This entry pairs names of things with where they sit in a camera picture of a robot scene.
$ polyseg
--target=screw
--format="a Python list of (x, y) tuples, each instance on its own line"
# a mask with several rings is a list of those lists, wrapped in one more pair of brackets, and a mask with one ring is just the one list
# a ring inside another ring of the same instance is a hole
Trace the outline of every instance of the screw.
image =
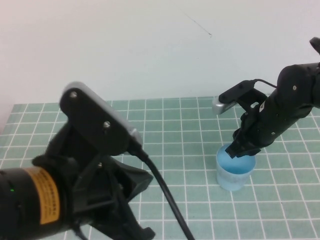
[(108, 129), (108, 128), (110, 128), (110, 122), (109, 121), (105, 121), (104, 123), (103, 123), (103, 128), (104, 129)]
[(72, 91), (70, 93), (70, 98), (75, 99), (78, 96), (78, 94), (75, 91)]

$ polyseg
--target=plastic cup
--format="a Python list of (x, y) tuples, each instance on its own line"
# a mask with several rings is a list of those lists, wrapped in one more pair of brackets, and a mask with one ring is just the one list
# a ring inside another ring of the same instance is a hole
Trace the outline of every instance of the plastic cup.
[(219, 185), (228, 191), (241, 189), (256, 166), (255, 156), (231, 158), (226, 153), (230, 144), (222, 146), (216, 154), (216, 179)]

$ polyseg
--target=white wall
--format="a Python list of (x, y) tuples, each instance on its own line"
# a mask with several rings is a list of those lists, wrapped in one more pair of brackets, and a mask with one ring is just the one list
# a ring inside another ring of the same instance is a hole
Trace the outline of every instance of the white wall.
[(104, 99), (276, 83), (283, 67), (320, 61), (309, 45), (319, 9), (319, 0), (0, 0), (0, 95), (57, 102), (71, 81)]

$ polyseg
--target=sticker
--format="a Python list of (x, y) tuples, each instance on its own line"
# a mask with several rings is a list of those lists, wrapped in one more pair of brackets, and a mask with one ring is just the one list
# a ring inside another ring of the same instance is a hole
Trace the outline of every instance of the sticker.
[(260, 105), (259, 113), (261, 113), (261, 111), (265, 108), (265, 102), (266, 102), (266, 101), (264, 101), (264, 102)]
[(31, 177), (40, 202), (40, 224), (55, 222), (60, 216), (59, 192), (51, 175), (41, 167), (23, 168)]

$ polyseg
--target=green tile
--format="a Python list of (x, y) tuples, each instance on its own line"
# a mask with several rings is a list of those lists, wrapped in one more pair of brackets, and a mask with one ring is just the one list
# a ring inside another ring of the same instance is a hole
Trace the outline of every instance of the green tile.
[[(177, 206), (184, 217), (184, 219), (187, 218), (186, 214), (186, 204), (185, 203), (177, 203)], [(165, 220), (176, 220), (175, 215), (173, 214), (171, 207), (169, 206), (168, 203), (164, 204), (164, 219)]]
[(142, 192), (141, 201), (162, 203), (162, 194), (162, 190), (159, 186), (148, 187), (147, 190)]
[(203, 156), (185, 156), (184, 168), (186, 170), (204, 170), (204, 158)]
[(293, 170), (273, 170), (273, 177), (276, 184), (296, 184), (296, 178)]
[(146, 109), (163, 109), (162, 99), (147, 99), (146, 100)]
[(254, 191), (258, 201), (278, 200), (278, 195), (274, 186), (255, 186)]
[(320, 150), (319, 150), (320, 141), (307, 141), (305, 144), (306, 144), (306, 148), (310, 153), (320, 153)]
[(129, 101), (127, 101), (127, 100), (112, 102), (112, 108), (114, 110), (128, 110), (128, 106), (129, 106)]
[(263, 221), (263, 229), (267, 239), (290, 238), (285, 221)]
[(180, 120), (180, 109), (165, 109), (163, 110), (164, 120)]
[(282, 142), (274, 142), (265, 148), (267, 153), (286, 153), (285, 146)]
[(131, 124), (131, 126), (135, 127), (140, 133), (145, 131), (145, 125), (147, 126), (147, 123), (150, 123), (149, 121), (129, 121), (129, 123)]
[(140, 210), (140, 219), (161, 219), (162, 220), (162, 203), (142, 203)]
[(299, 188), (296, 185), (281, 185), (277, 186), (277, 189), (282, 201), (302, 200)]
[(181, 131), (167, 131), (163, 133), (164, 143), (182, 143)]
[(297, 123), (298, 127), (301, 129), (303, 129), (303, 128), (316, 128), (317, 127), (312, 117), (302, 118), (302, 119), (298, 120), (296, 123)]
[(320, 220), (312, 220), (316, 234), (320, 236)]
[(186, 171), (185, 183), (187, 185), (205, 185), (206, 184), (206, 172), (203, 171)]
[(0, 147), (9, 146), (12, 138), (12, 135), (0, 135)]
[(269, 169), (267, 155), (257, 154), (255, 155), (255, 169)]
[(203, 150), (205, 155), (216, 155), (218, 150), (222, 147), (221, 143), (205, 142), (203, 143)]
[(192, 108), (198, 108), (198, 102), (197, 99), (184, 99), (181, 98), (181, 108), (183, 109), (192, 109)]
[(301, 185), (304, 200), (320, 200), (320, 185)]
[(20, 123), (22, 113), (14, 113), (10, 114), (8, 120), (6, 121), (7, 124), (17, 124)]
[(290, 154), (289, 156), (294, 169), (313, 167), (308, 154)]
[(163, 165), (165, 170), (183, 170), (184, 160), (182, 156), (164, 156)]
[(167, 185), (184, 185), (185, 173), (184, 171), (165, 171), (164, 180)]
[(302, 140), (298, 129), (286, 130), (284, 133), (282, 133), (282, 138), (284, 141), (301, 141)]
[(182, 121), (183, 131), (199, 131), (200, 125), (198, 120), (183, 120)]
[(254, 190), (252, 186), (244, 186), (241, 191), (232, 192), (233, 200), (236, 202), (255, 201)]
[(313, 169), (296, 169), (295, 176), (300, 184), (318, 184), (316, 171)]
[(262, 219), (283, 219), (284, 215), (279, 202), (259, 202), (259, 211)]
[(146, 110), (146, 120), (162, 120), (162, 110)]
[(17, 130), (18, 124), (5, 125), (2, 134), (14, 134)]
[(220, 132), (219, 131), (202, 131), (202, 141), (205, 142), (220, 142)]
[(288, 155), (272, 154), (268, 155), (270, 166), (272, 169), (290, 169), (290, 161)]
[(129, 110), (144, 110), (146, 107), (146, 100), (130, 100)]
[(314, 167), (320, 168), (320, 153), (313, 153), (310, 156), (314, 164)]
[(144, 110), (135, 110), (129, 111), (128, 120), (145, 120), (145, 111)]
[(163, 99), (163, 108), (164, 109), (179, 109), (180, 108), (180, 99)]
[(217, 119), (217, 115), (210, 108), (199, 108), (200, 119)]
[(40, 113), (25, 113), (22, 116), (21, 123), (37, 123)]
[(207, 170), (215, 170), (217, 168), (216, 156), (204, 156), (205, 168)]
[(199, 108), (212, 108), (212, 101), (213, 99), (200, 99), (198, 98), (198, 105)]
[(273, 184), (270, 170), (255, 170), (251, 174), (253, 184)]
[(33, 104), (28, 104), (26, 107), (25, 112), (26, 113), (31, 113), (31, 112), (41, 112), (42, 108), (44, 107), (44, 103), (33, 103)]
[[(318, 219), (320, 218), (320, 203), (319, 202), (306, 202), (306, 206), (309, 210), (309, 213), (310, 213), (310, 217), (313, 218), (313, 219)], [(306, 212), (306, 217), (302, 217), (302, 216), (305, 216), (305, 214), (301, 214), (301, 217), (300, 218), (304, 218), (304, 219), (307, 219), (308, 218), (308, 214)]]
[(21, 160), (3, 160), (1, 169), (20, 168)]
[(9, 147), (6, 152), (5, 159), (22, 159), (25, 155), (27, 147)]
[(218, 120), (200, 120), (201, 130), (219, 130)]
[(143, 148), (150, 156), (162, 155), (163, 146), (158, 143), (144, 144)]
[(186, 201), (186, 190), (184, 186), (169, 186), (169, 190), (177, 202)]
[(212, 219), (235, 219), (235, 212), (232, 203), (217, 202), (211, 203)]
[(189, 222), (189, 228), (195, 239), (205, 240), (213, 239), (211, 223), (209, 221), (192, 221)]
[(59, 112), (58, 117), (56, 118), (56, 121), (57, 122), (66, 122), (66, 121), (68, 121), (68, 117), (63, 112)]
[(291, 236), (294, 239), (307, 239), (315, 238), (315, 233), (313, 231), (312, 225), (309, 220), (298, 220), (290, 221), (288, 220), (289, 229)]
[(302, 141), (285, 142), (285, 147), (289, 153), (306, 153), (307, 149)]
[(30, 139), (31, 139), (31, 134), (30, 135), (15, 135), (13, 137), (11, 146), (28, 146)]
[(222, 131), (221, 132), (221, 138), (222, 138), (222, 141), (224, 143), (231, 143), (233, 142), (234, 138), (233, 138), (233, 133), (234, 133), (234, 130), (227, 130), (227, 131)]
[(162, 143), (162, 132), (145, 132), (144, 143), (145, 144), (161, 144)]
[(285, 217), (287, 219), (307, 219), (307, 218), (309, 218), (306, 206), (302, 201), (283, 202), (282, 206), (283, 206)]
[(201, 132), (200, 131), (186, 131), (183, 132), (183, 142), (184, 143), (200, 143), (201, 140)]
[(187, 210), (189, 220), (210, 219), (209, 203), (188, 203)]
[(240, 221), (238, 228), (241, 239), (263, 239), (263, 229), (259, 221)]
[(50, 134), (54, 127), (54, 123), (38, 123), (35, 127), (35, 134)]
[(164, 222), (164, 239), (176, 240), (184, 239), (185, 234), (182, 232), (179, 224), (175, 221)]
[(163, 144), (163, 155), (182, 155), (182, 143), (165, 143)]
[(166, 122), (163, 123), (162, 121), (146, 121), (145, 122), (145, 131), (146, 132), (162, 131), (163, 124), (166, 125)]
[(304, 140), (320, 140), (320, 133), (314, 129), (300, 129)]
[(25, 158), (26, 159), (35, 158), (43, 154), (46, 151), (46, 149), (47, 149), (46, 146), (29, 146), (25, 152)]
[(56, 122), (53, 126), (52, 133), (56, 134), (60, 131), (60, 129), (65, 125), (64, 122)]
[(181, 109), (181, 118), (183, 120), (198, 120), (199, 114), (197, 108)]
[(259, 219), (257, 204), (255, 203), (235, 203), (234, 208), (237, 219)]
[(239, 239), (235, 221), (215, 221), (213, 230), (214, 238), (217, 240)]
[(39, 122), (54, 122), (57, 118), (58, 113), (57, 112), (42, 112), (39, 118)]
[(15, 104), (12, 108), (12, 113), (23, 113), (27, 107), (27, 104)]
[(138, 168), (138, 169), (140, 169), (142, 167), (142, 162), (137, 160), (136, 157), (130, 156), (130, 155), (123, 156), (123, 163), (126, 165), (129, 165), (131, 167)]
[(208, 193), (206, 186), (187, 186), (186, 200), (188, 202), (207, 202)]
[(203, 155), (201, 143), (184, 143), (184, 155)]
[(236, 119), (223, 119), (219, 120), (219, 125), (221, 130), (236, 130), (238, 129), (238, 124)]
[(43, 112), (58, 112), (59, 108), (59, 103), (49, 102), (44, 104)]

